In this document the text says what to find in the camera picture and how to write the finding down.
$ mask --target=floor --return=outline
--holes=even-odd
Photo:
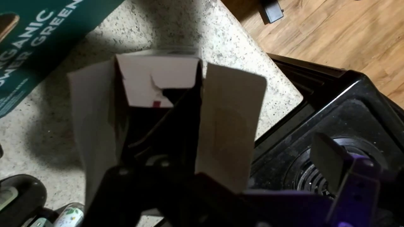
[[[284,18],[264,25],[259,0],[224,0],[273,54],[368,75],[404,107],[404,4],[397,0],[279,0]]]

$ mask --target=open cardboard box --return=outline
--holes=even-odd
[[[196,91],[202,105],[198,99],[195,101],[200,109],[195,172],[209,174],[233,192],[246,189],[267,80],[207,63],[206,78],[200,83],[201,66],[202,61],[193,56],[119,54],[68,75],[75,139],[86,169],[87,206],[105,172],[124,157],[130,110],[177,107],[166,97],[166,90],[200,87]]]

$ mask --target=black appliance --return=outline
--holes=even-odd
[[[310,160],[311,143],[318,133],[352,157],[370,158],[384,169],[403,169],[404,112],[365,75],[270,57],[304,100],[256,141],[251,188],[310,191],[335,198],[328,182]],[[392,223],[390,216],[384,218],[384,223]]]

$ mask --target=granite countertop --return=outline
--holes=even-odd
[[[149,48],[191,49],[211,63],[265,76],[258,136],[292,111],[302,96],[219,0],[126,0],[13,112],[0,119],[0,179],[27,173],[48,189],[47,207],[84,202],[85,174],[71,125],[66,73]]]

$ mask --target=packaging box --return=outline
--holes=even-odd
[[[123,0],[1,0],[0,117]]]
[[[164,91],[193,90],[201,85],[201,90],[195,90],[200,92],[195,172],[207,173],[233,192],[246,189],[267,80],[207,63],[206,78],[200,83],[201,66],[202,61],[192,56],[119,54],[68,75],[75,140],[86,170],[87,205],[105,172],[121,162],[130,110],[176,110],[178,104],[166,97]]]

